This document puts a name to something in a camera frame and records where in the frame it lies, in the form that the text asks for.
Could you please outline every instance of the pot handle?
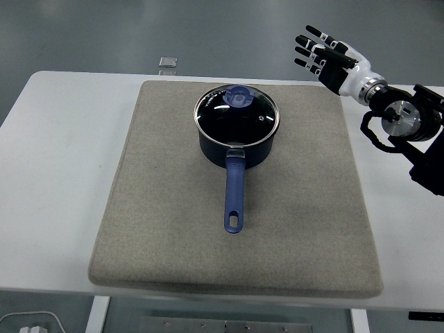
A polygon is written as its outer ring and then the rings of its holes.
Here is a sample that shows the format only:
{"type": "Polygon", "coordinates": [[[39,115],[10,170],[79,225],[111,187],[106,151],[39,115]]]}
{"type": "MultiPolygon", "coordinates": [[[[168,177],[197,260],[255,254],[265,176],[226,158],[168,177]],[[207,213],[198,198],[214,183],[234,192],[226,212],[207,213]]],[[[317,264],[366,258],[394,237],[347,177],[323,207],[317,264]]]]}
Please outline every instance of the pot handle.
{"type": "Polygon", "coordinates": [[[225,191],[225,230],[232,234],[240,232],[244,226],[244,157],[226,157],[227,188],[225,191]]]}

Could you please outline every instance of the pot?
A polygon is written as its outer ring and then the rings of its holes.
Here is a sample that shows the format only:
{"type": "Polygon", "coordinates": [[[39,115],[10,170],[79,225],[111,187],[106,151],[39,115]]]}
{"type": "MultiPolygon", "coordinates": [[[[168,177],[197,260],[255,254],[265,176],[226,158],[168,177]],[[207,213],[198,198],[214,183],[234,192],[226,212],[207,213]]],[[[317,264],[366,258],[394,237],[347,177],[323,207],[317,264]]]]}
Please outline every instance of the pot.
{"type": "Polygon", "coordinates": [[[227,169],[224,227],[244,226],[244,174],[265,160],[280,116],[273,100],[257,88],[223,85],[204,94],[194,108],[203,154],[227,169]]]}

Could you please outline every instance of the felt pad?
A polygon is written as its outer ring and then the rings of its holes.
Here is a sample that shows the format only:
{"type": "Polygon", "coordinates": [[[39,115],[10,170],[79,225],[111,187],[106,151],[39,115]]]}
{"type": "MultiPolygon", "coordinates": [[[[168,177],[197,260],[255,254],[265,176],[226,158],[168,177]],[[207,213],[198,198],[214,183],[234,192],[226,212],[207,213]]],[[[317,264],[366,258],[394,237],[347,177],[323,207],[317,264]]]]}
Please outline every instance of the felt pad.
{"type": "Polygon", "coordinates": [[[223,227],[226,170],[201,152],[193,112],[221,84],[142,85],[89,266],[95,284],[366,298],[382,279],[339,97],[254,85],[281,124],[245,175],[244,228],[223,227]]]}

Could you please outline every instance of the blue lid knob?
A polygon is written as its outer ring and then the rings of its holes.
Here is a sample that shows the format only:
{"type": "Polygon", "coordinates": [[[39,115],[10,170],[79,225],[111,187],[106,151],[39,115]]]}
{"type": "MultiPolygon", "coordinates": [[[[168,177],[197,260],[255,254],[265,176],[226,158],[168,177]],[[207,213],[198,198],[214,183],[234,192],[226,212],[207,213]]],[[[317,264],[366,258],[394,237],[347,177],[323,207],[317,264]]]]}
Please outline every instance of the blue lid knob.
{"type": "Polygon", "coordinates": [[[253,102],[255,95],[251,89],[243,85],[229,86],[223,95],[223,100],[234,108],[245,108],[253,102]]]}

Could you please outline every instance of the pot lid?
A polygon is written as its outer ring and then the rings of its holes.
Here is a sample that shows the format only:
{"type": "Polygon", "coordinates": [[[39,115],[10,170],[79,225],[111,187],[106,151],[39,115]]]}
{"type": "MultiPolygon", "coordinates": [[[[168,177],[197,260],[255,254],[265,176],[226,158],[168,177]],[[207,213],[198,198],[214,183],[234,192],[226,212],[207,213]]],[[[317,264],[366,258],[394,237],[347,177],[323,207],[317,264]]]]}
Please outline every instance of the pot lid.
{"type": "Polygon", "coordinates": [[[223,85],[199,99],[194,120],[200,132],[213,142],[245,147],[274,135],[279,112],[273,100],[257,88],[223,85]]]}

